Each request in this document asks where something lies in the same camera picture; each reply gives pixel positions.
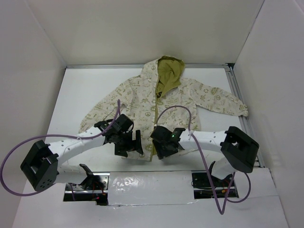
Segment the cream printed hooded jacket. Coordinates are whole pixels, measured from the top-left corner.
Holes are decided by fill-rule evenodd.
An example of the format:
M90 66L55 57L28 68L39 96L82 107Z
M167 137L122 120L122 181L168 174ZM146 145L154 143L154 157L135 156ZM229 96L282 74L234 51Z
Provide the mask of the cream printed hooded jacket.
M156 154L150 137L155 124L170 131L188 126L199 131L198 106L220 114L248 116L248 108L240 99L221 88L184 77L184 68L182 60L168 56L146 63L138 76L121 83L90 110L79 131L113 118L120 100L121 111L141 131L143 154L129 152L127 158L150 162Z

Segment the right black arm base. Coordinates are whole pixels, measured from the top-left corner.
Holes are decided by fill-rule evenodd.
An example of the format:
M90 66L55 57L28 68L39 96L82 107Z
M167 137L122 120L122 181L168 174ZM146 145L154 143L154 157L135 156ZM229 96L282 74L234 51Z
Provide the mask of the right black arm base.
M225 179L220 180L211 176L215 192L218 198L224 198L228 192L228 196L232 198L238 197L238 192L235 187L235 182L232 182L230 190L228 191L228 185L232 179L232 174L228 175ZM205 171L192 172L192 182L194 199L211 199L214 198L214 194Z

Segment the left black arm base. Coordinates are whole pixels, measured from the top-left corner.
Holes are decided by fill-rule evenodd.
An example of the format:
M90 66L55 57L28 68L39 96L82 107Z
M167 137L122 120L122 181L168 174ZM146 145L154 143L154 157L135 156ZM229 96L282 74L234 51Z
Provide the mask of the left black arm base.
M77 168L77 171L72 171L74 181L66 184L63 201L92 201L96 205L107 206L110 173L93 172L85 164Z

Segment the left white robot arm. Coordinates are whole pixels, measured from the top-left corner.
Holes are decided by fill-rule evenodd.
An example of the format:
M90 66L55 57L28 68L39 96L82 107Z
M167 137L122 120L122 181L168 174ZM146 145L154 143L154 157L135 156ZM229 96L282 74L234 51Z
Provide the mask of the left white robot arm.
M114 144L116 156L128 157L129 152L143 154L141 131L133 130L133 121L122 114L116 119L99 121L93 127L65 140L46 144L35 142L21 163L21 170L35 191L43 191L64 176L61 165L92 148Z

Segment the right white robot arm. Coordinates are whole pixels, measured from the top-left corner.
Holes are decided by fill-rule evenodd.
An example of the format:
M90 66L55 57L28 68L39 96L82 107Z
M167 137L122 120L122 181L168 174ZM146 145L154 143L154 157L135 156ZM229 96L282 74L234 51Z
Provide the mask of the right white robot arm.
M223 154L224 157L209 169L207 180L212 186L218 186L234 172L251 173L259 149L255 140L235 126L219 132L190 131L185 128L176 128L171 132L163 126L156 126L151 138L160 160L178 152L194 150Z

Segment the white foil tape panel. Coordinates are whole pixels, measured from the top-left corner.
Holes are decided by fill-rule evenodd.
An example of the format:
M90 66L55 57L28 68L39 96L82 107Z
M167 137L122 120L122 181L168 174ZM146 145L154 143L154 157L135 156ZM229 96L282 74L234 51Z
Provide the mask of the white foil tape panel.
M182 205L195 202L190 171L111 172L111 206Z

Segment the aluminium frame rail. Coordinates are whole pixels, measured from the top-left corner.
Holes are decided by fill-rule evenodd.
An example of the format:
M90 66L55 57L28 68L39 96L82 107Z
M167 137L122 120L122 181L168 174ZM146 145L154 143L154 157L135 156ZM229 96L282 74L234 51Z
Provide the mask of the aluminium frame rail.
M79 131L83 118L98 102L100 102L104 97L115 90L127 79L138 76L141 71L142 69L137 70L134 74L129 74L128 70L118 68L112 69L108 74L104 69L90 69L89 71L85 71L84 69L68 69L64 75L62 90L65 92L70 92L73 95L73 110L76 113L76 121L79 124L77 130ZM207 85L206 79L208 78L208 75L201 69L192 70L184 68L182 75L186 78L195 79ZM233 94L232 92L230 93L243 102L240 96ZM118 109L121 109L120 100L117 100L117 110ZM216 119L220 119L221 117L227 115L212 112L204 108L202 109L208 114L214 116ZM206 126L206 117L201 116L198 113L197 116L199 117L200 128Z

